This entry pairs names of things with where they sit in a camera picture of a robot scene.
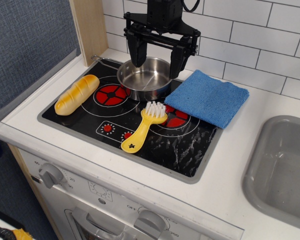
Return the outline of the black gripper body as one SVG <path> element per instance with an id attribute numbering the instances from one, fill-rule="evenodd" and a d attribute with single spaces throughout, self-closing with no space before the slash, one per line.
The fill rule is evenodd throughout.
<path id="1" fill-rule="evenodd" d="M 143 39 L 150 44 L 171 49 L 170 40 L 179 41 L 182 37 L 191 37 L 191 54 L 197 53 L 197 40 L 201 33 L 182 20 L 183 11 L 194 12 L 199 6 L 197 0 L 193 7 L 187 7 L 183 0 L 149 0 L 146 13 L 126 12 L 124 35 L 131 25 L 145 28 Z"/>

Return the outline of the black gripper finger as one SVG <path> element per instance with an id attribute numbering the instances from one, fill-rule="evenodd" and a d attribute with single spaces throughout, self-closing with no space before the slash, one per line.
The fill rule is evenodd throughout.
<path id="1" fill-rule="evenodd" d="M 179 73 L 184 70 L 188 58 L 192 53 L 191 37 L 182 37 L 180 40 L 170 40 L 168 45 L 171 46 L 170 55 L 170 78 L 175 79 Z"/>
<path id="2" fill-rule="evenodd" d="M 144 40 L 145 28 L 139 24 L 132 24 L 127 30 L 126 38 L 132 64 L 139 68 L 147 58 L 147 42 Z"/>

